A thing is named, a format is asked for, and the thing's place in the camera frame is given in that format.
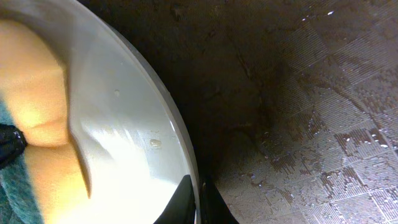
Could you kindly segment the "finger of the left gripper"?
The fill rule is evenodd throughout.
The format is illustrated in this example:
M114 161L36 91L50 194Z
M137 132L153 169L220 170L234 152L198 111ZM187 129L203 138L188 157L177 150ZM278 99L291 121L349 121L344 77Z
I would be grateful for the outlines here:
M19 157L28 143L23 132L13 125L1 124L1 169Z

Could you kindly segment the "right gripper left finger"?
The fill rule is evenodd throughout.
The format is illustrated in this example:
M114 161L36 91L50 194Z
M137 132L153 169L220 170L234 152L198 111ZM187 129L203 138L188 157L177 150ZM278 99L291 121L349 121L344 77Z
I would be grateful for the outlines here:
M154 224L194 224L195 211L192 180L190 175L185 175Z

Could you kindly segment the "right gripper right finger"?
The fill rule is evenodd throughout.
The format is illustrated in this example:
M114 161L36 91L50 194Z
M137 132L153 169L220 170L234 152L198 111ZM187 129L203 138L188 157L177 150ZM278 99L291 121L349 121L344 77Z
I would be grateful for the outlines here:
M201 180L200 212L204 224L239 224L209 177Z

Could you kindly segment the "green and yellow sponge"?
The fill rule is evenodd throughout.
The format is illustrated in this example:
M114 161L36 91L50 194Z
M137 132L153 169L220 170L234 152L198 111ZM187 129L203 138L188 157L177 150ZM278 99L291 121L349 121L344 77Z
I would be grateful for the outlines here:
M1 124L23 132L24 152L1 169L2 223L84 223L89 204L68 134L66 69L24 24L1 21Z

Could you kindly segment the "light grey plate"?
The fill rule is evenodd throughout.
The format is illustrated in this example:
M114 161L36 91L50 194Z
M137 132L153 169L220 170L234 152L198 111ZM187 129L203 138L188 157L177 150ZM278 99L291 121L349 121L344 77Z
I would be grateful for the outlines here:
M88 190L84 223L154 223L198 171L183 119L161 79L118 31L77 1L2 1L66 69L68 134Z

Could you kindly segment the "brown plastic serving tray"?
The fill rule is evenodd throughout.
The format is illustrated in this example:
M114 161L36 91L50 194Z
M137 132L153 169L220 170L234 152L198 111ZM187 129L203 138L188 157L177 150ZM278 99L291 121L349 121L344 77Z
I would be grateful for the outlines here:
M85 1L241 223L397 222L397 1Z

